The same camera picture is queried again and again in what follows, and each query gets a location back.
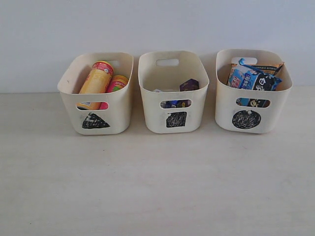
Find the white blue milk carton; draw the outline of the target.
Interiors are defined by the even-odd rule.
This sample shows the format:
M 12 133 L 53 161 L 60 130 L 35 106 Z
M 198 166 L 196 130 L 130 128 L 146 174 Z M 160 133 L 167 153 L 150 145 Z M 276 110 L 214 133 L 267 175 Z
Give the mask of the white blue milk carton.
M 175 89 L 154 89 L 153 92 L 180 92 L 179 90 Z M 185 108 L 191 105 L 190 99 L 182 99 L 182 100 L 165 100 L 161 101 L 160 106 L 164 109 L 173 109 L 173 108 Z

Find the purple drink carton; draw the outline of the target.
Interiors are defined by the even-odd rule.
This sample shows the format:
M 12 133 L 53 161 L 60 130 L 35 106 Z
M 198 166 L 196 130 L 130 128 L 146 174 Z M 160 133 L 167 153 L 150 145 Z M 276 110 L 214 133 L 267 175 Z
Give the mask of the purple drink carton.
M 180 85 L 180 91 L 193 91 L 199 89 L 199 82 L 195 79 L 189 79 Z

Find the pink chips can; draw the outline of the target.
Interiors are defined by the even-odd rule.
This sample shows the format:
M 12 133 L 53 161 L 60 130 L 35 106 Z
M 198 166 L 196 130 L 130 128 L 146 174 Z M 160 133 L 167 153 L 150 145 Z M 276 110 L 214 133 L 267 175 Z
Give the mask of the pink chips can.
M 129 78 L 124 75 L 115 75 L 111 79 L 105 93 L 112 93 L 123 89 L 129 82 Z M 99 110 L 107 110 L 109 108 L 108 102 L 101 102 Z

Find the yellow chips can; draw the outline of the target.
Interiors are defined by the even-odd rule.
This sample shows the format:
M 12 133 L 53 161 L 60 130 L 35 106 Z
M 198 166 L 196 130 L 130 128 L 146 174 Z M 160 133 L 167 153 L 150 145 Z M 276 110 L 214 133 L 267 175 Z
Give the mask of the yellow chips can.
M 96 61 L 82 85 L 79 94 L 105 93 L 114 74 L 112 65 L 104 60 Z

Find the blue noodle packet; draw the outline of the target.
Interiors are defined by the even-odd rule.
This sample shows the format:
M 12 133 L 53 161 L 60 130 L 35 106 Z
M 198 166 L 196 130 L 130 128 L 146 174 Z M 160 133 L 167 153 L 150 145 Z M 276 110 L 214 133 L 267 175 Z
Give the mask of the blue noodle packet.
M 250 57 L 234 57 L 231 60 L 231 64 L 239 64 L 249 67 L 257 71 L 257 74 L 253 74 L 253 71 L 247 71 L 243 74 L 240 70 L 231 67 L 226 85 L 236 89 L 257 90 L 257 91 L 275 91 L 282 80 L 277 75 L 271 75 L 264 73 L 263 71 L 252 68 L 247 64 L 258 64 L 256 58 Z

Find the orange noodle packet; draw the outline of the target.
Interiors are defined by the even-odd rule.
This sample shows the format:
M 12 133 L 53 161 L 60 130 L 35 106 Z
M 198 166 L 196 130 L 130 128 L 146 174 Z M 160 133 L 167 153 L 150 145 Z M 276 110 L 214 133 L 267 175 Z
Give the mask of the orange noodle packet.
M 282 67 L 284 66 L 284 63 L 278 63 L 278 64 L 247 64 L 248 66 L 252 68 L 256 68 L 257 70 L 263 71 L 264 73 L 271 74 L 271 75 L 277 75 Z M 249 67 L 242 66 L 239 64 L 232 63 L 231 67 L 234 69 L 240 70 L 243 74 L 245 74 L 247 71 L 253 71 L 253 74 L 257 74 L 256 70 L 253 70 Z

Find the cream bin triangle mark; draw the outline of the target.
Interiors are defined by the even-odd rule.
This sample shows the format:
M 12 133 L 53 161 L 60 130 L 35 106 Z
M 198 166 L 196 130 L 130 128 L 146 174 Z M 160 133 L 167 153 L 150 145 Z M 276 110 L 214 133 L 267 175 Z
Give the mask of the cream bin triangle mark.
M 112 93 L 80 94 L 92 65 L 104 60 L 114 73 L 128 78 L 128 84 Z M 76 57 L 58 83 L 58 90 L 74 130 L 82 135 L 112 135 L 125 131 L 132 111 L 132 73 L 134 58 L 128 53 L 87 53 Z M 80 110 L 79 102 L 105 102 L 105 110 Z

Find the cream bin square mark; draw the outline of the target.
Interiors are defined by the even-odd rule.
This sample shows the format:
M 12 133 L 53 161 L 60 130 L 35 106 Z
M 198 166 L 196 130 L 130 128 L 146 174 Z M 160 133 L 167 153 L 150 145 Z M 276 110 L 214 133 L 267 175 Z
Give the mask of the cream bin square mark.
M 180 90 L 189 79 L 199 82 L 199 89 L 180 92 L 153 92 L 154 89 Z M 188 51 L 149 52 L 139 58 L 138 82 L 146 126 L 155 133 L 183 133 L 196 130 L 202 120 L 210 83 L 207 72 L 195 53 Z M 185 108 L 164 109 L 161 101 L 190 99 Z

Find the cream bin circle mark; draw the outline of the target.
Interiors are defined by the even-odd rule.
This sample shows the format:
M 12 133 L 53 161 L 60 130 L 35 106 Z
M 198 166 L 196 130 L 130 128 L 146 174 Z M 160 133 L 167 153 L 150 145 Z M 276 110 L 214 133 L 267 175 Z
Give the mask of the cream bin circle mark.
M 270 132 L 277 124 L 280 113 L 292 88 L 292 80 L 286 67 L 279 72 L 282 82 L 275 91 L 242 90 L 227 85 L 233 58 L 256 58 L 258 64 L 278 64 L 283 60 L 275 53 L 263 50 L 227 49 L 216 57 L 216 108 L 215 121 L 229 131 L 263 134 Z M 240 106 L 238 98 L 253 101 L 267 100 L 265 108 Z

